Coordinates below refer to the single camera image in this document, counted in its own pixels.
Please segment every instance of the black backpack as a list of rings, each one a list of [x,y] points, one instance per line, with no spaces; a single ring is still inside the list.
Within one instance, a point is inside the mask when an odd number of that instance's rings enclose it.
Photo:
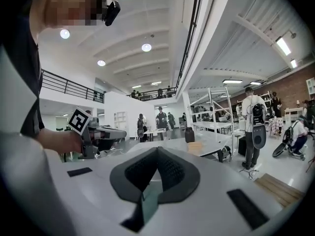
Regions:
[[[138,122],[137,122],[137,127],[138,128],[143,128],[143,121],[142,121],[142,119],[138,119]]]

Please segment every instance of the jeans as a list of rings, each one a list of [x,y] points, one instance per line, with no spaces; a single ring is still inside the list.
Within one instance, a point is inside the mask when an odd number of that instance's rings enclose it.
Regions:
[[[294,151],[299,151],[303,145],[306,143],[307,141],[307,136],[300,136],[296,139],[296,142],[293,146],[289,146],[291,150]]]
[[[246,139],[246,166],[250,166],[251,164],[256,164],[257,159],[259,157],[259,149],[254,147],[254,143],[252,142],[252,133],[245,133]]]

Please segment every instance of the black rubber pad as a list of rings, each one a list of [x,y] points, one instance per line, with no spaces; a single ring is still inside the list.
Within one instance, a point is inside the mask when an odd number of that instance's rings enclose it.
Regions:
[[[89,173],[91,171],[92,170],[90,168],[86,167],[86,168],[81,168],[81,169],[77,169],[77,170],[73,170],[73,171],[67,171],[67,172],[68,172],[69,177],[75,177],[78,175]]]
[[[228,191],[227,194],[253,230],[269,220],[242,190]]]

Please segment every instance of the white cabinet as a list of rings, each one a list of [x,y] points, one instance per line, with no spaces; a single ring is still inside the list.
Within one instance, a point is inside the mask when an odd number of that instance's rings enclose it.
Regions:
[[[315,93],[315,79],[311,78],[309,80],[306,80],[306,85],[309,90],[309,94],[314,94]]]

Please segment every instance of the cap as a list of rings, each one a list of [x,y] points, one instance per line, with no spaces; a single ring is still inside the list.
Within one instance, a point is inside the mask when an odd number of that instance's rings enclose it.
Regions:
[[[251,87],[245,88],[245,92],[252,92],[252,88]]]

